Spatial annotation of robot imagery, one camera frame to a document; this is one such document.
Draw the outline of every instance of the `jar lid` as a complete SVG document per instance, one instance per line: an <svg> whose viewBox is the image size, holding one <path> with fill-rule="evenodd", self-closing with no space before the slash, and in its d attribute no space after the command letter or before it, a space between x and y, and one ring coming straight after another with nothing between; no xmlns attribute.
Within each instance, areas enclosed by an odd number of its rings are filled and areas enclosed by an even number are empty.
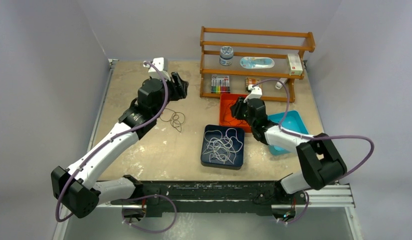
<svg viewBox="0 0 412 240"><path fill-rule="evenodd" d="M223 47L220 49L220 55L221 55L223 58L231 58L231 57L234 56L234 50L233 50L232 47L230 47L230 46L223 46Z"/></svg>

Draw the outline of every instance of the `jar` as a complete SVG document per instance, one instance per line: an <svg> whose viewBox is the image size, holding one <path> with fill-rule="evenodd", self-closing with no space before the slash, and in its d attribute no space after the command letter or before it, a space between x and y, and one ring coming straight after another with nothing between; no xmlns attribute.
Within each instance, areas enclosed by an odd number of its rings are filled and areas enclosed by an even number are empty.
<svg viewBox="0 0 412 240"><path fill-rule="evenodd" d="M230 46L223 46L220 49L219 62L224 66L229 66L232 63L234 57L234 50Z"/></svg>

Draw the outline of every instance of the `blue tray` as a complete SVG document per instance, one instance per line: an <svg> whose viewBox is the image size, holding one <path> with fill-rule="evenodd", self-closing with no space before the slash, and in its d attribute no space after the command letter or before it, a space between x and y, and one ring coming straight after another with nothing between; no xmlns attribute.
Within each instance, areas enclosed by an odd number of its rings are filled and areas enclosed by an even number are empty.
<svg viewBox="0 0 412 240"><path fill-rule="evenodd" d="M223 162L217 160L217 159L211 159L209 162L209 156L211 153L205 153L202 154L204 152L204 150L207 148L207 141L204 139L204 137L206 139L211 139L213 137L216 138L220 138L221 135L219 132L215 131L215 132L208 132L205 135L203 135L203 146L201 147L201 155L200 155L200 160L201 160L201 164L203 166L206 167L215 167L215 168L222 168L222 169L234 169L234 170L238 170L241 168L241 166L243 166L244 163L244 135L245 132L242 128L239 127L227 127L227 126L217 126L217 125L207 125L204 128L204 133L207 131L213 131L213 130L219 130L223 133L223 135L225 135L225 132L227 129L237 129L237 139L240 140L240 142L242 142L242 147L241 150L239 152L237 152L237 155L235 156L235 160L234 160L234 164L230 163L229 161L227 161L225 164L223 164ZM228 136L229 137L235 137L235 131L234 130L230 130L228 131ZM233 141L233 146L234 149L239 149L241 146L241 143L237 142L236 140ZM231 153L230 158L232 159L234 157L234 153Z"/></svg>
<svg viewBox="0 0 412 240"><path fill-rule="evenodd" d="M269 115L268 120L277 124L281 120L282 116L284 116L283 112ZM282 123L282 126L288 130L296 131L302 134L309 134L309 132L306 129L306 126L303 123L303 120L300 117L300 114L298 113L298 111L295 110L287 112L287 117ZM269 146L269 151L272 155L281 155L289 153L289 151L283 149L282 147L271 145Z"/></svg>

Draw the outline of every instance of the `robotic arm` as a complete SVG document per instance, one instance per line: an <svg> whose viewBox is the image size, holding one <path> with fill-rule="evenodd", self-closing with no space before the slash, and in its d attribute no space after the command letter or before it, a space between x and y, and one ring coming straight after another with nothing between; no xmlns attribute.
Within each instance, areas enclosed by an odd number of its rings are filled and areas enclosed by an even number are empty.
<svg viewBox="0 0 412 240"><path fill-rule="evenodd" d="M297 153L301 171L278 181L275 188L277 197L294 194L301 190L319 190L339 179L347 172L343 159L331 140L307 140L312 135L301 135L287 130L268 120L260 87L249 86L251 93L239 97L231 106L231 114L238 120L246 121L256 140L272 146L280 146ZM316 137L327 136L324 133Z"/></svg>
<svg viewBox="0 0 412 240"><path fill-rule="evenodd" d="M183 81L177 72L171 75L167 73L167 60L163 57L155 58L153 65L167 80L168 101L186 98L188 82ZM138 90L138 98L132 100L129 108L120 116L107 136L67 169L58 166L51 173L54 196L58 199L65 183L76 170L79 170L62 199L62 203L78 218L91 213L98 204L138 197L135 189L142 184L130 175L104 182L97 182L97 179L123 151L152 129L157 121L154 120L136 131L130 131L130 129L150 120L159 112L163 104L167 104L167 102L164 103L165 90L158 73L152 67L148 72L150 78L142 83ZM122 132L127 133L115 139L111 138ZM93 152L96 152L95 155L83 169L80 169L81 163Z"/></svg>

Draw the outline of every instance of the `light blue bin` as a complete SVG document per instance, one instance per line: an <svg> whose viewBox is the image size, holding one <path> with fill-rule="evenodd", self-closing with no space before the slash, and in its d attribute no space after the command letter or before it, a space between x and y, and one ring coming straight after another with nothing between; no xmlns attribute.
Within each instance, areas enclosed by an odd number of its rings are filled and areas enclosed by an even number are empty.
<svg viewBox="0 0 412 240"><path fill-rule="evenodd" d="M269 115L268 120L277 124L281 120L282 116L284 116L283 112ZM288 130L296 131L301 134L309 134L309 132L306 129L306 126L303 123L303 120L300 117L300 114L298 113L298 111L295 110L287 112L287 117L282 123L282 126ZM269 145L269 151L272 155L275 156L289 153L289 151L283 149L282 147L271 145Z"/></svg>

